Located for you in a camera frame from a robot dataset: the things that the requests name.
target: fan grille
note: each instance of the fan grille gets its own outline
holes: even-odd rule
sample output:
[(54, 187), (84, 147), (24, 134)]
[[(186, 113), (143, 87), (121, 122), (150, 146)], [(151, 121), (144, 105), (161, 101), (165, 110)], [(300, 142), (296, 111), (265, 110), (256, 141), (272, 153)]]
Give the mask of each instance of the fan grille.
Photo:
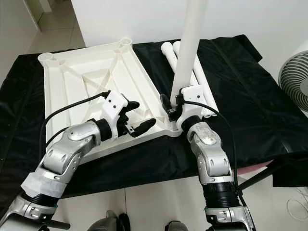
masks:
[(279, 84), (300, 109), (308, 112), (308, 51), (294, 56), (282, 67)]

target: white pipe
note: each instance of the white pipe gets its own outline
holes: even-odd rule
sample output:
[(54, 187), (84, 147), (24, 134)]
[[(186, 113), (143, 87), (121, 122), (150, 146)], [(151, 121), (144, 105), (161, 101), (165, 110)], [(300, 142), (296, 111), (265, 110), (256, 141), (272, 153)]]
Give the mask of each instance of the white pipe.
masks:
[[(176, 55), (178, 55), (180, 51), (180, 45), (181, 45), (180, 41), (176, 41), (173, 43), (173, 50)], [(197, 78), (198, 83), (203, 86), (203, 93), (204, 93), (204, 97), (207, 102), (207, 105), (214, 108), (216, 111), (219, 111), (217, 108), (216, 102), (214, 100), (211, 88), (207, 82), (204, 71), (202, 69), (198, 55), (196, 55), (196, 58), (193, 63), (193, 71), (194, 71), (195, 77)]]
[[(175, 72), (176, 68), (177, 68), (177, 63), (178, 63), (178, 59), (175, 56), (175, 53), (173, 51), (173, 47), (172, 44), (170, 42), (164, 42), (162, 44), (162, 46), (160, 47), (162, 53), (164, 54), (164, 56), (167, 58), (173, 72)], [(194, 76), (193, 72), (191, 74), (191, 79), (189, 81), (189, 85), (199, 85), (196, 76)]]
[(206, 4), (207, 0), (187, 0), (185, 25), (181, 39), (182, 45), (170, 96), (172, 106), (176, 105), (175, 97), (179, 94), (179, 90), (189, 85)]
[[(160, 47), (162, 53), (164, 54), (164, 56), (167, 58), (173, 72), (175, 72), (176, 68), (177, 68), (177, 62), (178, 62), (178, 59), (177, 57), (175, 56), (175, 53), (173, 51), (173, 47), (172, 47), (172, 44), (170, 42), (164, 42), (162, 44), (162, 46)], [(194, 76), (194, 73), (192, 72), (191, 74), (191, 79), (190, 79), (190, 86), (191, 85), (199, 85), (197, 79), (196, 79), (196, 76)], [(202, 115), (203, 117), (205, 118), (209, 118), (210, 116), (214, 115), (213, 112), (211, 112), (210, 110), (206, 109), (206, 108), (203, 108), (202, 109)]]

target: black cable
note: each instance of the black cable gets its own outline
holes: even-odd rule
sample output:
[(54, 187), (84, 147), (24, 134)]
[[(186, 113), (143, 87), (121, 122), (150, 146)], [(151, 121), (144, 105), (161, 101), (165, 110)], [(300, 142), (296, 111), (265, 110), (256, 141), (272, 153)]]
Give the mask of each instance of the black cable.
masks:
[(39, 144), (38, 144), (38, 148), (39, 148), (39, 149), (38, 149), (38, 155), (39, 155), (39, 156), (38, 156), (38, 160), (39, 160), (39, 162), (40, 162), (40, 160), (42, 159), (42, 157), (43, 157), (43, 155), (44, 155), (43, 150), (44, 150), (44, 152), (45, 152), (45, 150), (46, 150), (46, 146), (45, 146), (44, 140), (45, 140), (45, 137), (46, 137), (46, 124), (48, 123), (48, 121), (49, 121), (53, 116), (55, 116), (56, 114), (58, 114), (58, 113), (60, 113), (60, 112), (62, 112), (62, 111), (65, 111), (65, 110), (67, 110), (67, 109), (70, 109), (70, 108), (72, 108), (72, 107), (75, 107), (75, 106), (77, 106), (77, 105), (79, 105), (79, 104), (89, 102), (89, 101), (94, 100), (94, 99), (96, 99), (96, 98), (98, 98), (98, 97), (100, 97), (100, 96), (107, 97), (108, 94), (109, 94), (109, 92), (110, 92), (110, 91), (99, 93), (99, 94), (97, 94), (97, 95), (94, 95), (94, 96), (89, 97), (89, 98), (87, 98), (87, 99), (84, 99), (84, 100), (78, 101), (78, 102), (76, 102), (76, 103), (70, 104), (70, 105), (68, 105), (68, 106), (65, 106), (65, 107), (63, 107), (63, 108), (61, 108), (61, 109), (59, 109), (59, 110), (57, 110), (57, 111), (51, 113), (51, 114), (44, 120), (42, 126), (40, 127), (40, 131), (39, 131), (39, 141), (38, 141), (38, 143), (39, 143)]
[(50, 144), (50, 142), (51, 142), (54, 138), (56, 138), (61, 132), (64, 132), (67, 128), (69, 128), (69, 127), (63, 128), (63, 129), (61, 129), (60, 131), (58, 131), (56, 134), (54, 134), (54, 135), (47, 141), (46, 147)]
[(218, 111), (216, 111), (214, 108), (211, 108), (203, 103), (197, 103), (197, 102), (193, 102), (193, 101), (183, 101), (182, 103), (186, 103), (186, 104), (192, 104), (192, 105), (197, 105), (197, 106), (200, 106), (200, 107), (204, 107), (212, 112), (214, 112), (218, 117), (220, 117), (221, 119), (223, 119), (225, 121), (225, 123), (227, 124), (228, 126), (228, 129), (230, 131), (230, 135), (231, 135), (231, 142), (232, 142), (232, 151), (233, 151), (233, 158), (234, 158), (234, 167), (233, 167), (233, 171), (234, 171), (234, 185), (235, 185), (235, 189), (236, 191), (239, 193), (239, 198), (243, 204), (243, 206), (247, 206), (245, 201), (244, 201), (244, 198), (242, 197), (242, 193), (239, 192), (239, 189), (238, 189), (238, 180), (237, 180), (237, 160), (236, 160), (236, 149), (235, 149), (235, 141), (234, 141), (234, 135), (233, 135), (233, 131), (232, 131), (232, 128), (229, 124), (229, 122), (227, 121), (227, 119)]

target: white vertical pole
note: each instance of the white vertical pole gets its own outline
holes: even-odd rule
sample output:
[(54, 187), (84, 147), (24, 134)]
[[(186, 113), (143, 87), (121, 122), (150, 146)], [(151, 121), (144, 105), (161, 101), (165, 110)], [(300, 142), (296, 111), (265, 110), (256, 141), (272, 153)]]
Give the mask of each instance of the white vertical pole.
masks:
[(184, 31), (181, 39), (180, 55), (174, 74), (171, 105), (176, 105), (175, 96), (181, 88), (189, 85), (193, 71), (193, 63), (200, 40), (200, 29), (208, 0), (187, 0)]

